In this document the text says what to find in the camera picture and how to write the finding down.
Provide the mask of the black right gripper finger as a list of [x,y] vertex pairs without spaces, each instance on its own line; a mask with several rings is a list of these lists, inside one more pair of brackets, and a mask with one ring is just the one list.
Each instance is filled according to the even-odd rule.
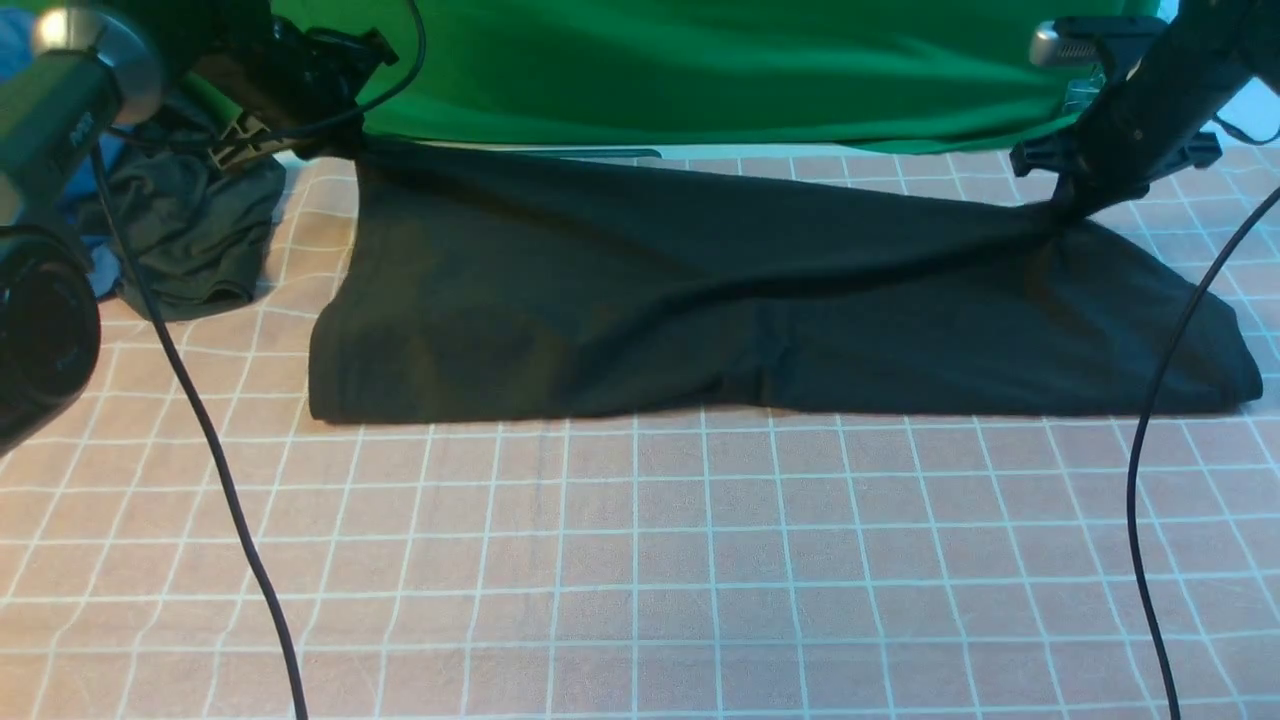
[[1018,178],[1033,170],[1068,177],[1085,174],[1075,132],[1051,132],[1016,142],[1010,150],[1010,167]]
[[1206,170],[1222,158],[1222,146],[1215,132],[1201,131],[1192,136],[1171,160],[1171,173],[1185,169]]

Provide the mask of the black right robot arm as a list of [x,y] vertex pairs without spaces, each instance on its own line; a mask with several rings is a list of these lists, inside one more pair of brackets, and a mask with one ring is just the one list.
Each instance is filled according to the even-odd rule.
[[1105,82],[1070,124],[1016,143],[1012,172],[1057,177],[1051,202],[1069,219],[1144,197],[1152,183],[1222,155],[1204,129],[1251,81],[1279,79],[1275,1],[1184,1],[1171,20],[1074,15],[1041,24],[1037,67],[1097,65]]

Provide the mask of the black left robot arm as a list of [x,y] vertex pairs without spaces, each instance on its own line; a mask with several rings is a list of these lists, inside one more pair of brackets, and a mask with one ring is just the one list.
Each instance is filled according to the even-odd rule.
[[3,86],[3,451],[69,407],[99,360],[90,254],[59,210],[101,137],[137,126],[195,74],[237,123],[177,152],[229,169],[280,150],[347,156],[364,137],[358,94],[397,63],[376,29],[300,29],[269,1],[64,1],[32,27],[32,63]]

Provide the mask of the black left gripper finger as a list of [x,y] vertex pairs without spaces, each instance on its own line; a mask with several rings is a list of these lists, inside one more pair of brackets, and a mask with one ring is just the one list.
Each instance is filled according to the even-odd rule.
[[352,35],[338,29],[312,27],[303,33],[306,47],[324,63],[347,70],[375,70],[393,67],[399,55],[379,29]]
[[233,172],[260,158],[291,147],[288,138],[276,138],[255,115],[242,111],[207,151],[209,159],[221,172]]

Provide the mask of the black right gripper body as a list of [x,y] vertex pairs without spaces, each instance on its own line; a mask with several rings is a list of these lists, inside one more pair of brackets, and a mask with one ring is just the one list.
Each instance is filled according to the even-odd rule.
[[1222,35],[1175,20],[1128,76],[1107,85],[1070,128],[1085,174],[1060,176],[1060,211],[1088,217],[1143,197],[1171,174],[1176,150],[1251,81]]

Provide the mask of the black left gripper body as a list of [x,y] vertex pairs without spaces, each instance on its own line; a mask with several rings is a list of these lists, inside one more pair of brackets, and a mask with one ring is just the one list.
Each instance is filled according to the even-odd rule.
[[305,31],[274,17],[269,31],[250,40],[225,40],[202,56],[195,73],[257,117],[285,151],[300,158],[351,159],[364,146],[364,118],[333,123],[357,108],[370,70],[329,67],[305,44]]

